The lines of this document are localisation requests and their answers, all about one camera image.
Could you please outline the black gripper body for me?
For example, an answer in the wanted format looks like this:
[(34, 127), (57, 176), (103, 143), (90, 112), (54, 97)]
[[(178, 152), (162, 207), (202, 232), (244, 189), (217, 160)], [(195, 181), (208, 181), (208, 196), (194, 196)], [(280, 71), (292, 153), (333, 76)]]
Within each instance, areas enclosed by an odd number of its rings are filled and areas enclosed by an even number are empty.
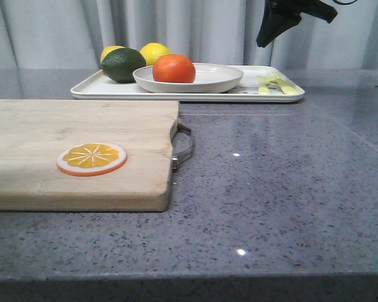
[(270, 23), (299, 23), (302, 19), (302, 13), (320, 18), (327, 23), (331, 23), (338, 14), (334, 7), (322, 1), (265, 1), (263, 21)]

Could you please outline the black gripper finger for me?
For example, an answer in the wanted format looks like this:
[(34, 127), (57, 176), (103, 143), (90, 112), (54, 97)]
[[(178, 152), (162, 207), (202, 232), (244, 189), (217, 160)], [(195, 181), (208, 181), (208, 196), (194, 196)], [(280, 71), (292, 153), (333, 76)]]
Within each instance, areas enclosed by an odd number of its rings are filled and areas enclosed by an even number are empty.
[(301, 22), (301, 13), (286, 6), (265, 6), (256, 44), (265, 48), (285, 31)]

